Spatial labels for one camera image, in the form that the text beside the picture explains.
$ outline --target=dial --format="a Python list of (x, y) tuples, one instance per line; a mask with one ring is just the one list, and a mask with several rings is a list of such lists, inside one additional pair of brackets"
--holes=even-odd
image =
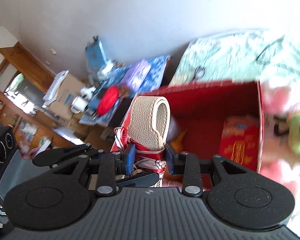
[(6, 148), (2, 141), (0, 141), (0, 163), (4, 163), (7, 157)]
[(13, 139), (12, 139), (11, 134), (9, 134), (9, 133), (6, 134), (6, 145), (9, 149), (11, 149), (13, 146)]

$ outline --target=red oval object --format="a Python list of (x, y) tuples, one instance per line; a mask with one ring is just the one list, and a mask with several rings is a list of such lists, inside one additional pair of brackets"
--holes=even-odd
[(119, 89), (116, 86), (109, 87), (97, 107), (97, 114), (106, 114), (112, 108), (112, 106), (114, 106), (118, 98)]

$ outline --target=green plush toy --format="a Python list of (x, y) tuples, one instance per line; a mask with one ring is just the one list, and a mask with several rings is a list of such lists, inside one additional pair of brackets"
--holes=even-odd
[(290, 127), (288, 145), (295, 154), (300, 154), (300, 112), (290, 114), (287, 123)]

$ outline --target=white mug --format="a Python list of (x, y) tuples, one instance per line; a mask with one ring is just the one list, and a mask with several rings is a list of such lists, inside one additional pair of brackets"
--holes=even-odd
[(71, 111), (75, 114), (78, 114), (80, 112), (84, 112), (87, 105), (88, 105), (88, 101), (83, 99), (80, 96), (77, 96), (71, 103)]

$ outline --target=round black motor cover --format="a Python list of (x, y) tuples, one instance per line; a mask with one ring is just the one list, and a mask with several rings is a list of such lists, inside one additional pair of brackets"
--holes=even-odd
[(70, 175), (43, 174), (10, 190), (3, 205), (14, 226), (52, 230), (82, 217), (90, 206), (90, 195)]
[(286, 187), (254, 172), (228, 175), (209, 192), (207, 202), (221, 220), (249, 230), (286, 224), (295, 205)]

